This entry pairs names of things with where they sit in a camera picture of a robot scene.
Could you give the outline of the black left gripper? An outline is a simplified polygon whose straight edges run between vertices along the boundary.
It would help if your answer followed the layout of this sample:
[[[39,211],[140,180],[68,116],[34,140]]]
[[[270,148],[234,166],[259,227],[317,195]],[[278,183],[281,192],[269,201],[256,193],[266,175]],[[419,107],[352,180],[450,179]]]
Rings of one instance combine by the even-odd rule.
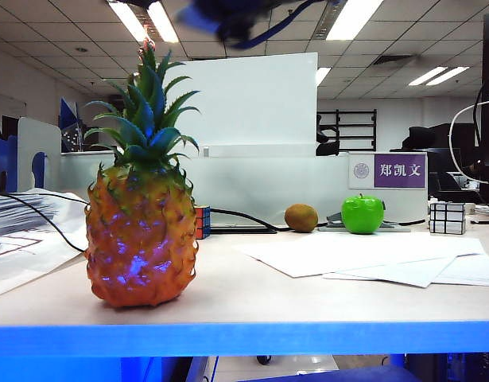
[[[235,49],[246,50],[265,42],[281,32],[299,14],[321,0],[303,1],[282,21],[257,37],[250,38],[250,30],[257,18],[273,8],[292,1],[196,1],[195,6],[179,10],[176,21],[191,29],[217,34],[221,41],[235,39]]]

